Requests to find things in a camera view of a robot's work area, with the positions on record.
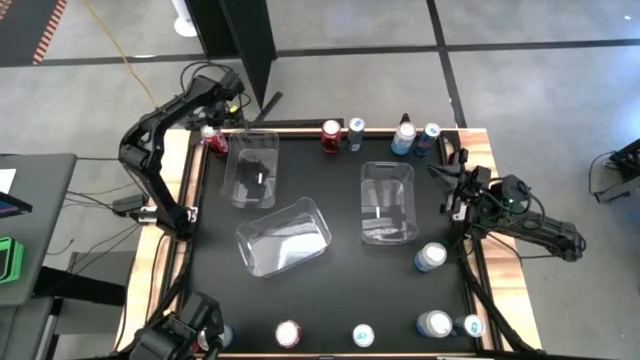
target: yellow cable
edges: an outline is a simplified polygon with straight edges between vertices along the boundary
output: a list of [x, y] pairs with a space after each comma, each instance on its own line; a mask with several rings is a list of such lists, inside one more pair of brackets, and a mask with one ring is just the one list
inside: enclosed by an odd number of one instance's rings
[[118, 45], [118, 42], [113, 37], [113, 35], [109, 31], [109, 29], [107, 29], [107, 27], [104, 25], [102, 20], [100, 20], [100, 18], [96, 14], [96, 12], [93, 10], [93, 7], [91, 7], [91, 5], [89, 5], [87, 0], [82, 0], [82, 3], [87, 8], [89, 13], [91, 13], [91, 16], [93, 16], [93, 18], [96, 20], [96, 22], [98, 22], [98, 24], [102, 28], [102, 31], [104, 31], [104, 33], [107, 34], [107, 36], [109, 37], [109, 39], [113, 43], [113, 46], [115, 46], [116, 49], [118, 49], [118, 52], [120, 53], [120, 56], [122, 57], [122, 61], [124, 61], [125, 65], [127, 65], [127, 68], [129, 69], [129, 72], [131, 73], [131, 76], [133, 76], [134, 79], [138, 80], [140, 85], [142, 85], [142, 88], [144, 89], [144, 91], [147, 93], [147, 96], [149, 97], [149, 100], [151, 100], [151, 103], [153, 103], [153, 106], [155, 106], [157, 108], [158, 107], [158, 103], [156, 103], [156, 101], [153, 99], [153, 96], [151, 96], [151, 92], [149, 91], [149, 88], [147, 88], [147, 85], [145, 85], [142, 82], [142, 80], [140, 80], [138, 75], [136, 75], [136, 73], [133, 71], [133, 68], [131, 67], [131, 64], [129, 64], [129, 62], [127, 61], [127, 57], [124, 55], [124, 51], [122, 51], [122, 49], [120, 48], [120, 45]]

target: white pole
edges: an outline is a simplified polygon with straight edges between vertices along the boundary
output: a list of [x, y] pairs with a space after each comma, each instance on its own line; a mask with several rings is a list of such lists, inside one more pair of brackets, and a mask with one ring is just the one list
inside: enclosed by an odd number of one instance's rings
[[176, 9], [176, 13], [178, 13], [178, 18], [176, 22], [173, 23], [173, 28], [176, 29], [176, 32], [184, 37], [198, 36], [196, 28], [193, 26], [193, 22], [191, 22], [191, 14], [189, 14], [189, 9], [187, 9], [187, 4], [184, 0], [171, 0], [171, 2]]

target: soda can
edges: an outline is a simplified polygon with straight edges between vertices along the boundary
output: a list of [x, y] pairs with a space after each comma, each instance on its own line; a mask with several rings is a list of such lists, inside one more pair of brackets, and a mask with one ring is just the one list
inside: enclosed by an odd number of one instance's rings
[[224, 138], [222, 130], [215, 129], [211, 126], [203, 126], [200, 130], [202, 142], [209, 145], [215, 156], [223, 157], [229, 153], [229, 143]]
[[364, 135], [364, 120], [360, 118], [353, 118], [349, 121], [349, 135], [347, 140], [349, 141], [348, 148], [351, 151], [358, 151], [362, 146], [362, 137]]
[[428, 123], [424, 126], [424, 131], [422, 135], [420, 135], [420, 139], [418, 139], [418, 143], [416, 144], [416, 155], [425, 156], [429, 149], [436, 143], [438, 140], [438, 136], [440, 136], [440, 127], [434, 123]]
[[300, 342], [302, 329], [295, 321], [282, 322], [276, 328], [276, 340], [283, 348], [292, 348]]
[[322, 124], [322, 149], [327, 154], [336, 154], [340, 151], [340, 124], [335, 120], [327, 120]]
[[398, 126], [396, 135], [391, 142], [391, 151], [396, 155], [406, 155], [411, 150], [413, 140], [416, 138], [416, 126], [410, 122], [404, 122]]
[[439, 243], [428, 243], [413, 259], [416, 269], [422, 272], [429, 272], [444, 264], [447, 260], [447, 249]]
[[[200, 346], [200, 348], [204, 351], [209, 351], [209, 343], [207, 342], [205, 330], [206, 329], [203, 329], [202, 331], [200, 331], [200, 333], [198, 333], [198, 346]], [[233, 329], [231, 328], [231, 326], [224, 324], [224, 332], [218, 335], [218, 337], [220, 338], [220, 341], [222, 341], [222, 348], [228, 348], [233, 341]]]
[[353, 329], [353, 342], [359, 347], [369, 347], [373, 344], [375, 335], [371, 326], [360, 324]]
[[478, 315], [460, 316], [453, 320], [453, 336], [482, 337], [485, 332], [484, 322]]
[[418, 316], [418, 333], [424, 337], [443, 338], [451, 333], [451, 318], [444, 311], [433, 310]]

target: black floor stripe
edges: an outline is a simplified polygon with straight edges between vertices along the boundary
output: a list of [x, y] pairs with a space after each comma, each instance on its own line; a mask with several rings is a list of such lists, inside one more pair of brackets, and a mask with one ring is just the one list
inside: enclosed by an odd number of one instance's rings
[[447, 46], [444, 41], [444, 32], [442, 30], [442, 23], [438, 16], [438, 9], [436, 8], [435, 0], [427, 0], [427, 6], [429, 7], [429, 16], [431, 16], [431, 25], [433, 26], [433, 34], [436, 38], [436, 45], [438, 46], [438, 55], [440, 55], [440, 64], [442, 65], [442, 71], [444, 73], [444, 81], [447, 85], [447, 92], [449, 93], [449, 101], [453, 108], [453, 117], [460, 128], [467, 127], [467, 120], [464, 117], [464, 111], [462, 110], [462, 101], [460, 100], [460, 94], [458, 93], [458, 85], [456, 85], [456, 78], [453, 75], [453, 67], [451, 66], [451, 59], [447, 52]]
[[335, 55], [374, 55], [374, 54], [410, 54], [438, 51], [436, 45], [404, 46], [363, 46], [326, 49], [292, 49], [277, 51], [278, 57], [335, 56]]
[[[474, 51], [505, 51], [505, 50], [553, 50], [553, 49], [588, 49], [602, 47], [640, 46], [640, 39], [615, 39], [615, 40], [584, 40], [584, 41], [545, 41], [528, 43], [488, 43], [488, 44], [455, 44], [455, 45], [402, 45], [402, 46], [365, 46], [344, 47], [327, 49], [290, 49], [277, 51], [278, 57], [309, 57], [309, 56], [336, 56], [336, 55], [377, 55], [377, 54], [411, 54], [431, 52], [474, 52]], [[210, 60], [239, 59], [237, 56], [215, 57]], [[153, 57], [127, 56], [127, 61], [132, 64], [148, 64], [159, 62], [198, 61], [206, 60], [204, 54], [173, 54], [157, 55]], [[36, 66], [74, 66], [74, 65], [110, 65], [121, 64], [122, 58], [118, 56], [79, 59], [45, 59]], [[2, 64], [2, 67], [28, 67], [34, 66], [26, 61]]]
[[[159, 62], [178, 62], [178, 61], [198, 61], [206, 60], [204, 54], [176, 54], [176, 55], [156, 55], [153, 57], [134, 57], [127, 56], [127, 61], [131, 64], [149, 64]], [[80, 59], [51, 59], [43, 60], [35, 66], [72, 66], [72, 65], [112, 65], [122, 64], [122, 57], [101, 57], [101, 58], [80, 58]]]
[[640, 39], [584, 40], [584, 41], [542, 41], [526, 43], [460, 44], [447, 45], [449, 52], [503, 51], [503, 50], [544, 50], [583, 49], [617, 46], [639, 46]]

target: green object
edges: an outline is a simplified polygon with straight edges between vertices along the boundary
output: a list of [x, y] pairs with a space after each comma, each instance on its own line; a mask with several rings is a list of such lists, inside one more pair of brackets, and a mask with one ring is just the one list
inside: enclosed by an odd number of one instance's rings
[[0, 239], [0, 284], [18, 280], [24, 246], [10, 237]]

